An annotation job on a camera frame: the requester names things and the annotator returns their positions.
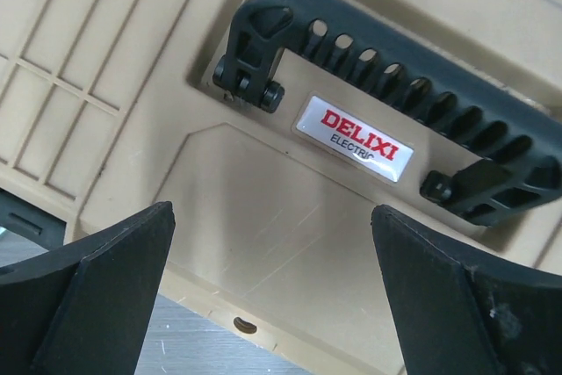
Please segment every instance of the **handle grip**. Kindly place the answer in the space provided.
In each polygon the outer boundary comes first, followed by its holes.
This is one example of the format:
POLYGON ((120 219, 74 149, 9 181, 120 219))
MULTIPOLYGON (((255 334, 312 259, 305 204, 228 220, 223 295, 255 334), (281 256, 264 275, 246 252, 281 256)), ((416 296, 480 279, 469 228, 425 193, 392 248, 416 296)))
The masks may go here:
POLYGON ((558 122, 343 0, 246 0, 213 80, 273 113, 284 49, 482 157, 422 183, 451 213, 492 226, 562 196, 558 122))

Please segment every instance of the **ridged plastic surface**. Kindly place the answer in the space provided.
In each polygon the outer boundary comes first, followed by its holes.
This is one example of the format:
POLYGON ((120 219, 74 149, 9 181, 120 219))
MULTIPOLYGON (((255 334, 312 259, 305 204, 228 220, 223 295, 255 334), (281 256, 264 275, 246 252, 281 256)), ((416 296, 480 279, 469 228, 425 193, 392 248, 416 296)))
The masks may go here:
MULTIPOLYGON (((402 370, 376 204, 562 272, 560 201, 483 232, 418 200, 429 166, 476 157, 310 63, 284 55, 274 115, 225 101, 212 72, 241 1, 0 0, 0 188, 66 221, 67 242, 171 200, 162 292, 233 331, 235 317, 256 324, 239 334, 315 373, 402 370), (297 133, 312 95, 414 150, 398 184, 297 133)), ((552 0, 349 1, 521 101, 562 105, 552 0)))

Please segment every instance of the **delixi electric label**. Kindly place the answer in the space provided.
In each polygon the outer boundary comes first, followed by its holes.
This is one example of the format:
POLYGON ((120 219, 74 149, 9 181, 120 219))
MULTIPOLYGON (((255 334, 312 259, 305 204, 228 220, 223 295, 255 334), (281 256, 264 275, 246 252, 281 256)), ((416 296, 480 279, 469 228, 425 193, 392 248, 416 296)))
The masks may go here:
POLYGON ((393 182, 398 182, 414 153, 319 97, 311 98, 297 129, 393 182))

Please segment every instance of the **gray wooden surface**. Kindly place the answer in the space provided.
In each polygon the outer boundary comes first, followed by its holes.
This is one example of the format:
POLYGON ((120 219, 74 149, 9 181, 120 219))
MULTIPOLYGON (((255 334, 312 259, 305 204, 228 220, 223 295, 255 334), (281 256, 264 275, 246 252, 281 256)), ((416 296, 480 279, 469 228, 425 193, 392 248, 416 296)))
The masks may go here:
MULTIPOLYGON (((0 267, 45 250, 15 234, 0 237, 0 267)), ((158 296, 136 375, 303 375, 308 372, 158 296)))

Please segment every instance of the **beige plastic surface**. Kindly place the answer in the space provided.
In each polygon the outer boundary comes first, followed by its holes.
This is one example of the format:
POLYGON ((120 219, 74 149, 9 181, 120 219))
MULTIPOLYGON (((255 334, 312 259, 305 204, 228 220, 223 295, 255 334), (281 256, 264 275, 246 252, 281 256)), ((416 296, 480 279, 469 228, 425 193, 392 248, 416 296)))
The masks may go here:
MULTIPOLYGON (((522 101, 562 106, 559 0, 349 1, 522 101)), ((240 2, 0 0, 0 187, 67 221, 67 242, 172 200, 162 292, 234 332, 235 317, 256 324, 239 334, 315 373, 402 371, 376 204, 562 273, 562 201, 484 233, 450 216, 417 187, 474 157, 296 56, 277 113, 223 101, 209 75, 240 2), (414 149, 398 184, 294 131, 313 92, 414 149)))

